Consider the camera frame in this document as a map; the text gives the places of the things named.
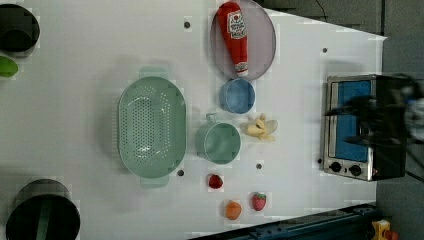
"round tray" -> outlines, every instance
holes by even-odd
[[[237,0],[247,27],[248,68],[247,80],[255,80],[265,74],[275,56],[275,30],[271,19],[259,4],[250,0]],[[210,29],[212,55],[218,68],[232,79],[238,78],[230,53],[222,38],[221,28],[215,15]]]

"strawberry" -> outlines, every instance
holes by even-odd
[[[261,211],[262,209],[264,209],[265,204],[266,204],[265,194],[255,193],[255,195],[253,195],[252,197],[253,209],[255,209],[256,211]]]
[[[210,188],[218,189],[218,188],[222,187],[222,184],[224,184],[224,182],[222,181],[221,177],[218,176],[218,175],[213,174],[209,178],[209,187]]]

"table surface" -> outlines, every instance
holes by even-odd
[[[16,193],[43,177],[70,189],[81,214],[80,238],[90,240],[186,239],[375,201],[376,183],[326,174],[316,160],[327,76],[380,73],[384,38],[267,10],[276,56],[252,82],[254,108],[234,115],[218,106],[227,79],[208,43],[221,3],[19,3],[38,17],[41,37],[32,56],[17,60],[19,73],[0,81],[0,239]],[[115,121],[121,93],[147,65],[165,67],[183,92],[188,131],[186,155],[169,184],[149,190],[119,158]],[[238,128],[266,113],[279,121],[277,140],[242,134],[237,159],[214,165],[194,149],[194,133],[208,112]],[[180,169],[183,177],[176,175]],[[224,176],[222,191],[208,190],[210,173]],[[262,212],[249,204],[256,191],[268,196]],[[223,217],[229,200],[243,206],[236,221]]]

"floor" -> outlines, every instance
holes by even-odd
[[[256,0],[261,6],[389,37],[383,60],[390,72],[424,79],[424,1],[422,0]],[[424,146],[412,146],[424,164]],[[424,168],[411,157],[406,169],[424,177]],[[424,239],[424,183],[410,176],[378,182],[377,207],[403,240]]]

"bottle label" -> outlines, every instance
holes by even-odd
[[[228,14],[228,33],[230,33],[232,39],[244,38],[247,35],[246,25],[243,21],[241,11],[235,11]]]
[[[247,70],[247,62],[239,62],[238,64],[234,65],[234,68],[236,69],[236,72],[243,72]]]

